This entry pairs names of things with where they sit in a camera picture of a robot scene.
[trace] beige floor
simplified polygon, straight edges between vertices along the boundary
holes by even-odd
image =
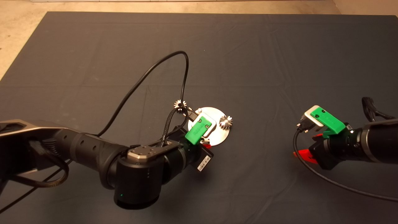
[[[65,3],[0,0],[0,79],[47,11],[398,15],[398,0]]]

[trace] dark gray tablecloth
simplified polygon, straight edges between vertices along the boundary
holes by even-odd
[[[185,99],[234,118],[202,174],[188,167],[145,210],[123,210],[98,174],[71,164],[66,183],[39,189],[0,223],[397,223],[398,204],[332,186],[292,156],[295,124],[319,104],[361,127],[361,97],[398,115],[395,16],[49,12],[0,82],[0,120],[43,119],[98,132],[158,59],[185,50]],[[159,66],[104,138],[149,143],[179,98],[183,57]],[[300,148],[311,144],[299,138]],[[35,173],[41,179],[52,170]],[[343,162],[328,177],[398,196],[398,166]],[[9,183],[4,206],[28,187]]]

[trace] metal disc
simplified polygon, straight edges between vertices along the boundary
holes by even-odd
[[[214,146],[214,145],[218,145],[218,144],[222,143],[228,137],[228,134],[229,134],[229,129],[223,130],[219,126],[220,118],[222,116],[225,116],[225,114],[221,110],[214,108],[214,107],[202,107],[202,108],[197,109],[195,112],[199,114],[200,109],[202,110],[202,112],[206,113],[213,120],[215,120],[217,122],[216,129],[207,138],[210,141],[210,145]],[[188,121],[188,131],[191,130],[192,124],[193,124],[193,122],[191,120],[189,120]]]

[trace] silver gear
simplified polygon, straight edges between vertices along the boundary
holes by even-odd
[[[178,113],[182,113],[182,109],[180,108],[181,106],[179,106],[179,105],[181,105],[181,100],[177,100],[175,103],[174,103],[174,108],[178,108],[177,109],[177,112]]]
[[[219,125],[222,129],[228,130],[232,126],[232,117],[231,116],[222,116],[220,118]]]

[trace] sticker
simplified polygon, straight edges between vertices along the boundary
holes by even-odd
[[[207,165],[207,163],[210,161],[210,156],[206,156],[203,160],[202,160],[202,162],[200,163],[200,165],[198,166],[198,170],[199,171],[202,171],[202,169]]]

